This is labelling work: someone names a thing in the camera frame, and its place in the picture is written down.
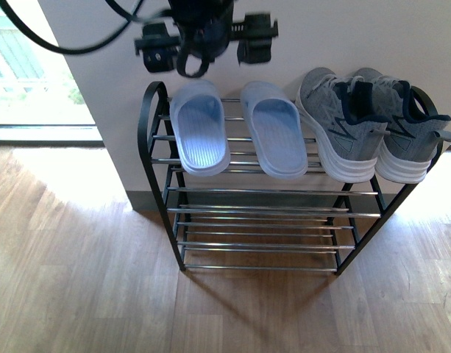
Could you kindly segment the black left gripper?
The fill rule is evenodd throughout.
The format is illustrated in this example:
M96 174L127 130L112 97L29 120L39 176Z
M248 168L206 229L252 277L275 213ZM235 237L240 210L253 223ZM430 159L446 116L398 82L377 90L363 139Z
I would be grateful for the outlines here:
M177 61L177 72L181 76L204 76L230 40L238 41L239 64L262 64L271 60L272 39L279 32L277 20L272 22L270 13L248 13L242 22L232 23L233 1L177 0L170 1L169 5L181 41L179 36L170 36L163 22L145 24L142 37L134 40L135 54L143 55L148 72L173 71ZM191 55L200 59L201 64L198 71L189 74L186 63Z

